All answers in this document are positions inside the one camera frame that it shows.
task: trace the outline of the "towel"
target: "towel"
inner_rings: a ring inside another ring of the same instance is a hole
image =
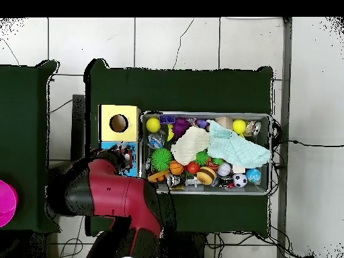
[[[196,159],[196,153],[204,151],[210,143],[209,133],[203,128],[191,126],[186,133],[171,146],[176,161],[188,165]]]
[[[261,167],[268,162],[270,151],[258,144],[238,136],[236,132],[222,127],[215,121],[210,123],[210,145],[208,155],[221,158],[244,168]]]

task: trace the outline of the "dark green table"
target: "dark green table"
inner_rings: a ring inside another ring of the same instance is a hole
[[[98,105],[137,105],[141,111],[241,112],[270,114],[271,67],[258,71],[154,71],[110,69],[92,60],[85,70],[87,147],[98,147]],[[174,195],[177,230],[255,231],[267,236],[268,196]],[[169,203],[159,196],[162,208]],[[109,221],[92,218],[92,233]]]
[[[0,65],[0,179],[18,194],[13,219],[2,230],[56,232],[44,212],[47,182],[47,82],[57,62],[36,67]]]

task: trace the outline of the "blue ball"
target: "blue ball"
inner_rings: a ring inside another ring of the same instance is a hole
[[[249,182],[257,183],[261,179],[261,172],[256,168],[249,169],[246,172],[246,177],[247,177],[247,180],[249,180]]]

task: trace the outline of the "green spiky ball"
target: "green spiky ball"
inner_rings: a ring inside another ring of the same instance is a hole
[[[169,163],[173,160],[172,154],[165,148],[158,148],[154,150],[151,161],[152,166],[157,171],[165,171],[169,168]]]
[[[196,154],[196,160],[195,162],[200,166],[206,166],[207,160],[209,158],[209,155],[205,150],[200,151]]]
[[[217,165],[220,165],[223,164],[223,160],[222,159],[212,159],[212,162],[217,164]]]

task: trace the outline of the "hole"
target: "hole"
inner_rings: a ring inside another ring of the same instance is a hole
[[[114,132],[124,132],[128,128],[128,120],[123,115],[115,115],[110,119],[110,128]]]

